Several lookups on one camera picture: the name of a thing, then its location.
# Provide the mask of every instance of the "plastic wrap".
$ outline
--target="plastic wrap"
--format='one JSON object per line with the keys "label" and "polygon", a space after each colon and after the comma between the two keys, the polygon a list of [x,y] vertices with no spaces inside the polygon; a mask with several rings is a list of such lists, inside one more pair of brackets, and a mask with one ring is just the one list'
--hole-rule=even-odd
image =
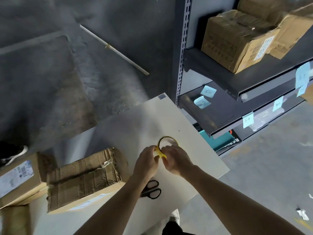
{"label": "plastic wrap", "polygon": [[263,112],[254,116],[254,123],[249,126],[253,130],[253,132],[257,131],[266,123],[270,122],[272,119],[285,112],[282,107],[273,112],[273,107],[274,106],[271,106],[267,110],[264,110]]}

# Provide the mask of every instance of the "scissors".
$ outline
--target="scissors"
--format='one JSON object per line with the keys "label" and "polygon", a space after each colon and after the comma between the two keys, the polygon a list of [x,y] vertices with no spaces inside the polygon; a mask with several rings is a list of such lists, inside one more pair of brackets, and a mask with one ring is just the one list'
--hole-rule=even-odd
{"label": "scissors", "polygon": [[159,182],[157,180],[150,180],[141,192],[140,197],[148,197],[155,200],[162,192],[160,188],[157,188],[158,186]]}

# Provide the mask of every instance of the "forearm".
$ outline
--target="forearm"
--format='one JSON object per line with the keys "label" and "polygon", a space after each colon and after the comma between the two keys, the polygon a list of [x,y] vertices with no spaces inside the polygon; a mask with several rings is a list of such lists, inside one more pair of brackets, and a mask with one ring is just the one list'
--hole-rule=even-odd
{"label": "forearm", "polygon": [[193,166],[182,175],[204,198],[232,235],[303,234],[286,220]]}
{"label": "forearm", "polygon": [[146,181],[133,176],[76,233],[122,235]]}

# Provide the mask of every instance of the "white table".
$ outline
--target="white table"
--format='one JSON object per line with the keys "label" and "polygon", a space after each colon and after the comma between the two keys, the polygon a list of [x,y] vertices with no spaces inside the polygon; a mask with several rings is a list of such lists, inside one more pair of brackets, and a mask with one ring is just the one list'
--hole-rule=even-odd
{"label": "white table", "polygon": [[[168,135],[178,141],[194,164],[210,175],[219,178],[229,171],[169,97],[165,94],[164,97],[163,99],[155,97],[127,112],[100,122],[95,129],[83,133],[91,136],[91,140],[90,137],[82,140],[77,136],[75,141],[84,150],[78,151],[72,147],[72,150],[67,151],[71,153],[67,157],[71,158],[71,161],[84,157],[86,144],[88,144],[86,156],[114,146],[126,155],[129,170],[132,172],[139,153],[146,146],[157,144],[162,136]],[[139,199],[124,234],[142,234],[175,209],[182,208],[197,194],[197,191],[183,178],[169,173],[162,161],[154,178],[159,181],[162,194],[156,200]],[[72,235],[105,201],[77,212],[47,215],[45,197],[40,198],[31,203],[34,235]]]}

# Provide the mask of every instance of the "white stick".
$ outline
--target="white stick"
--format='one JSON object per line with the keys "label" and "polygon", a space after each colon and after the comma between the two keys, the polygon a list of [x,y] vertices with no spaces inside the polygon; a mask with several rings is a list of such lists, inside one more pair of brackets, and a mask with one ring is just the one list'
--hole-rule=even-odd
{"label": "white stick", "polygon": [[140,67],[139,65],[135,64],[133,61],[131,61],[128,57],[126,57],[125,55],[123,55],[121,52],[119,52],[118,50],[116,50],[115,48],[113,48],[111,45],[109,45],[107,42],[105,42],[103,39],[100,39],[98,36],[96,36],[94,33],[92,33],[91,31],[89,31],[88,29],[86,29],[85,27],[83,27],[82,25],[80,25],[80,27],[86,31],[88,34],[92,35],[93,37],[95,37],[97,40],[99,40],[101,43],[103,43],[107,48],[113,50],[115,53],[117,53],[118,55],[120,55],[123,59],[125,59],[127,62],[129,62],[130,64],[132,64],[134,67],[138,68],[140,71],[142,71],[145,75],[149,75],[149,73],[144,70],[142,67]]}

